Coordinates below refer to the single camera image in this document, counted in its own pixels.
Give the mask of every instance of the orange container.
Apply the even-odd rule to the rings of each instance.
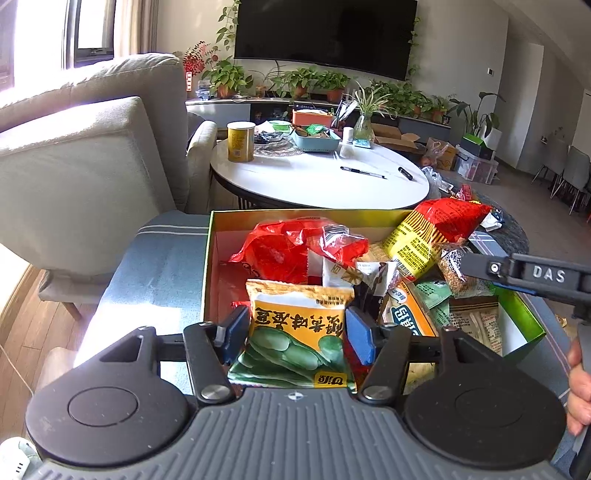
[[[321,113],[294,110],[291,123],[300,127],[308,125],[323,125],[324,127],[330,128],[332,120],[334,119],[333,115],[322,115]]]

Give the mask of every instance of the cable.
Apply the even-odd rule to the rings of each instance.
[[[4,349],[4,347],[2,346],[1,343],[0,343],[0,350],[2,350],[2,353],[4,353],[4,355],[6,356],[6,359],[8,360],[8,363],[14,369],[14,371],[17,373],[18,378],[20,378],[22,380],[22,382],[25,384],[25,386],[29,389],[29,392],[31,392],[31,395],[34,395],[33,390],[31,389],[31,387],[29,387],[29,384],[27,383],[27,381],[22,377],[21,373],[14,366],[14,364],[12,363],[12,360],[10,360],[10,357],[6,353],[6,350]]]

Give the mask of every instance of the yellow snack bag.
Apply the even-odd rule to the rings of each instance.
[[[228,378],[260,387],[355,387],[343,354],[352,288],[249,280],[248,345]]]

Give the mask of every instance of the television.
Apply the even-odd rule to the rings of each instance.
[[[234,56],[404,80],[416,13],[417,0],[242,0]]]

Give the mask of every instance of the metal screw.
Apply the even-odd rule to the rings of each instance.
[[[206,400],[225,400],[230,395],[230,389],[225,385],[208,385],[201,390],[201,396]]]
[[[392,389],[381,385],[368,387],[363,391],[363,396],[368,400],[387,400],[392,398]]]

